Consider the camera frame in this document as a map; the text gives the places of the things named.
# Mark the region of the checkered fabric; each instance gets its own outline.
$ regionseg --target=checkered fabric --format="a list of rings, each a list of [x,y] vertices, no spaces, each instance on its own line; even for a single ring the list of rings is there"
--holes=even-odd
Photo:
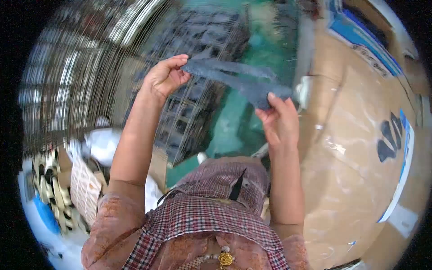
[[[228,199],[233,183],[246,169],[238,201]],[[255,164],[226,163],[200,166],[185,176],[164,203],[147,214],[143,232],[123,266],[149,269],[162,243],[186,233],[227,232],[260,245],[272,269],[289,269],[283,245],[260,218],[268,177]]]

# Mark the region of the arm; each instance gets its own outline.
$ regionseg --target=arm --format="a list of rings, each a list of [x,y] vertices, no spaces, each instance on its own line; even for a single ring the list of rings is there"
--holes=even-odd
[[[167,97],[191,78],[180,70],[186,63],[187,55],[182,54],[159,62],[148,72],[115,151],[108,190],[127,196],[143,207],[159,116]]]
[[[270,226],[281,239],[303,235],[304,197],[300,179],[299,119],[291,99],[283,102],[272,93],[273,109],[256,110],[263,122],[271,161]]]

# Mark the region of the metal wire shelf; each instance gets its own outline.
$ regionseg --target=metal wire shelf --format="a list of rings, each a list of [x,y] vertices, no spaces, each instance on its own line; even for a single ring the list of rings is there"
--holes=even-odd
[[[208,53],[238,60],[249,38],[247,6],[188,3],[75,0],[59,8],[22,76],[24,154],[82,139],[100,116],[123,128],[144,75],[162,59]],[[219,83],[193,77],[168,99],[155,144],[173,165],[200,150],[223,91]]]

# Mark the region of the woman's right hand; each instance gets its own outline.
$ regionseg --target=woman's right hand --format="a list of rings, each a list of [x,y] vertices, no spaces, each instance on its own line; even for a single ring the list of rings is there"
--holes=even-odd
[[[273,107],[270,110],[255,110],[263,122],[263,129],[269,143],[270,157],[280,151],[297,150],[299,142],[299,116],[292,100],[285,102],[269,93],[267,99]]]

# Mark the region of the forearm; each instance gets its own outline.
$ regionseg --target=forearm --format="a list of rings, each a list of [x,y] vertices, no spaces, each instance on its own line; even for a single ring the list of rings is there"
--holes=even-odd
[[[138,93],[115,151],[110,178],[144,187],[163,103],[143,86]]]
[[[299,225],[303,228],[305,218],[304,195],[300,179],[299,151],[296,146],[270,155],[271,223]]]

